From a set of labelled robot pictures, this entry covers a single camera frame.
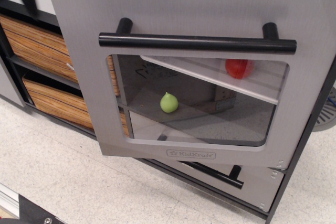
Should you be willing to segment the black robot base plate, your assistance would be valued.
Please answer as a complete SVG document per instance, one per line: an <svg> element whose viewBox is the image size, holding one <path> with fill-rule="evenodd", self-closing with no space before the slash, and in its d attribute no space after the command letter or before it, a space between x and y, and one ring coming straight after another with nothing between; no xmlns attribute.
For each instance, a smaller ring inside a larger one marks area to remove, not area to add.
<svg viewBox="0 0 336 224"><path fill-rule="evenodd" d="M22 195L18 195L19 219L26 223L64 224L61 219L33 203Z"/></svg>

